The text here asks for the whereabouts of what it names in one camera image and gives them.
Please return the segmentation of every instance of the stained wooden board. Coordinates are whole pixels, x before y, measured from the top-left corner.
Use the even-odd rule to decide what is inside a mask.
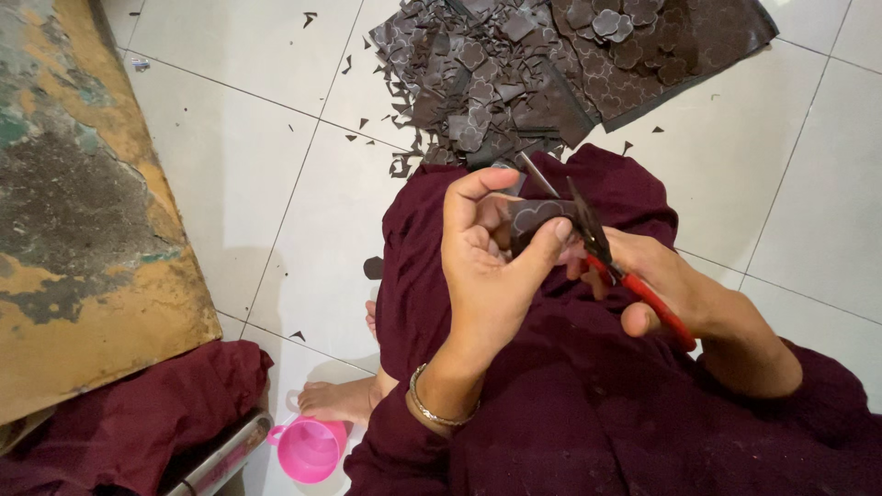
[[[221,336],[87,0],[0,0],[0,424]]]

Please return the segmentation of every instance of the scissor blade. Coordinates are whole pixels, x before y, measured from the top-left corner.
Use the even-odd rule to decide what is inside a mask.
[[[597,213],[588,204],[579,188],[572,181],[572,177],[566,177],[566,183],[570,186],[572,200],[576,202],[576,212],[579,216],[580,234],[585,238],[585,249],[600,259],[604,264],[612,263],[612,255],[609,253],[609,240],[603,233],[603,226]]]
[[[530,160],[530,157],[527,156],[524,152],[520,152],[520,158],[524,160],[524,163],[527,165],[527,170],[530,171],[530,177],[536,182],[536,184],[542,188],[544,192],[547,192],[549,195],[560,199],[560,195],[557,194],[557,190],[554,189],[554,186],[548,182],[548,179],[542,175],[542,172],[539,172],[539,169],[536,168],[533,161]]]

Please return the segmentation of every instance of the bare foot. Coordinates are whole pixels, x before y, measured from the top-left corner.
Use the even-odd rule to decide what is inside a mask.
[[[373,377],[343,384],[307,382],[297,396],[297,406],[308,417],[345,420],[367,427],[370,413],[377,406],[371,398],[377,394],[374,389],[377,387]]]

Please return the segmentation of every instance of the maroon clothing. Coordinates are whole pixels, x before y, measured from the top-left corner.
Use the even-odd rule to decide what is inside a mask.
[[[172,455],[258,404],[271,366],[253,342],[214,341],[61,403],[0,457],[0,494],[156,494]]]
[[[534,162],[566,192],[573,176],[605,225],[671,247],[676,214],[634,160],[586,145],[566,165]],[[555,269],[513,342],[493,360],[475,418],[450,441],[407,410],[410,374],[450,327],[442,202],[461,169],[421,168],[383,220],[377,301],[384,369],[399,385],[345,462],[350,494],[856,494],[882,491],[882,427],[861,383],[793,346],[804,382],[757,401],[723,389],[657,337],[619,324],[632,295],[596,303]],[[531,183],[522,196],[540,198]]]

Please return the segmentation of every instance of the silver bangle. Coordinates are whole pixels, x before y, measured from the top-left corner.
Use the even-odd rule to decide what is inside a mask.
[[[420,401],[420,397],[416,395],[416,380],[422,374],[423,369],[426,368],[426,364],[422,364],[416,367],[416,371],[414,371],[414,375],[410,376],[410,394],[414,398],[414,404],[416,408],[420,409],[423,416],[431,420],[432,422],[440,425],[445,425],[447,427],[459,427],[461,425],[465,425],[466,422],[472,419],[475,416],[475,412],[478,411],[478,408],[481,407],[481,400],[478,400],[478,404],[475,405],[475,410],[472,411],[472,415],[469,415],[465,420],[449,420],[447,418],[441,418],[434,413],[430,412],[426,407],[422,406],[422,402]]]

